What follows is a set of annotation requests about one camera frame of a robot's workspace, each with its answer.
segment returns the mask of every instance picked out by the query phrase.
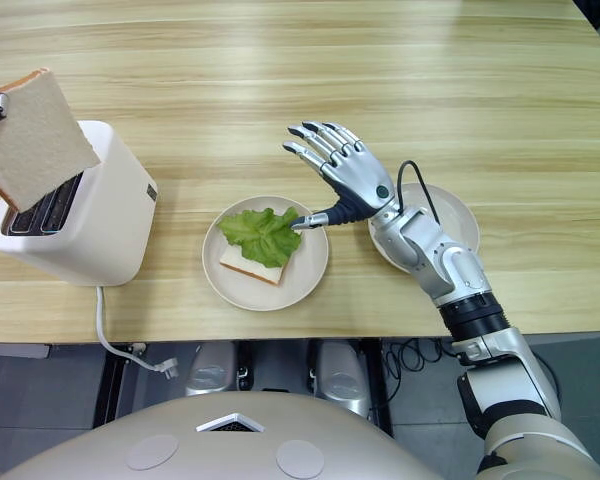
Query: plate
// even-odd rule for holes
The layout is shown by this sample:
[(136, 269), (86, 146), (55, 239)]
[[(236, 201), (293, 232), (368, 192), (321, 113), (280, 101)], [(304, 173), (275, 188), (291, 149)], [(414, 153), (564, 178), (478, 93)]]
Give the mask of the plate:
[(276, 215), (282, 215), (289, 207), (295, 207), (299, 215), (312, 213), (304, 205), (288, 198), (252, 197), (231, 205), (209, 227), (202, 246), (202, 265), (213, 289), (227, 302), (259, 312), (280, 310), (302, 300), (320, 282), (329, 260), (329, 242), (323, 228), (300, 233), (300, 247), (291, 255), (279, 285), (269, 285), (220, 265), (220, 257), (229, 245), (217, 226), (222, 217), (265, 208), (273, 208)]
[[(427, 189), (429, 190), (429, 195), (431, 195), (431, 201), (436, 207), (440, 224), (445, 233), (454, 240), (473, 249), (474, 252), (477, 252), (478, 247), (480, 246), (480, 229), (478, 228), (476, 217), (471, 210), (469, 210), (469, 207), (453, 193), (447, 192), (440, 187), (427, 184)], [(405, 206), (416, 205), (421, 207), (427, 215), (433, 218), (433, 214), (429, 208), (429, 202), (427, 202), (427, 197), (424, 195), (422, 186), (419, 183), (403, 184), (402, 198), (404, 199)], [(371, 234), (371, 240), (373, 240), (376, 249), (391, 265), (407, 272), (405, 268), (389, 258), (384, 251), (384, 248), (376, 241), (375, 232), (376, 229), (371, 225), (371, 221), (369, 220), (369, 233)]]

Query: robotic gripper holding bread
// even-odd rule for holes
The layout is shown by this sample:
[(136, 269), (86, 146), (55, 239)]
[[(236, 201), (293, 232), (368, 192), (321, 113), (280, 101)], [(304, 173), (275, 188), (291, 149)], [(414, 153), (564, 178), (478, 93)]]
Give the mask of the robotic gripper holding bread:
[(126, 283), (157, 192), (110, 125), (76, 122), (51, 71), (0, 87), (0, 251), (74, 285)]

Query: green lettuce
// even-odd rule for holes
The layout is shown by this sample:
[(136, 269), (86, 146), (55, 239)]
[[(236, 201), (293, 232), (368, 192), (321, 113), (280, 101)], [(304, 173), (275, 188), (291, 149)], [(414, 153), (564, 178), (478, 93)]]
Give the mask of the green lettuce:
[(262, 212), (245, 210), (224, 216), (218, 227), (230, 245), (242, 247), (244, 258), (268, 268), (284, 267), (300, 246), (300, 235), (289, 227), (297, 217), (298, 212), (293, 207), (289, 207), (283, 215), (276, 215), (271, 208)]

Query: robotic arm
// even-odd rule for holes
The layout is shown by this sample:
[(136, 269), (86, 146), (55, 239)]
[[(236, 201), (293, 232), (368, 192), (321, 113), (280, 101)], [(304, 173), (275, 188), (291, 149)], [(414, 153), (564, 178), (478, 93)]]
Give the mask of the robotic arm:
[(298, 218), (292, 228), (371, 218), (376, 240), (430, 296), (460, 362), (471, 367), (458, 388), (469, 423), (486, 439), (478, 478), (600, 478), (600, 467), (560, 423), (556, 394), (520, 331), (509, 325), (476, 253), (422, 209), (403, 208), (385, 168), (347, 128), (305, 122), (289, 132), (316, 151), (295, 142), (284, 148), (340, 197), (333, 207)]

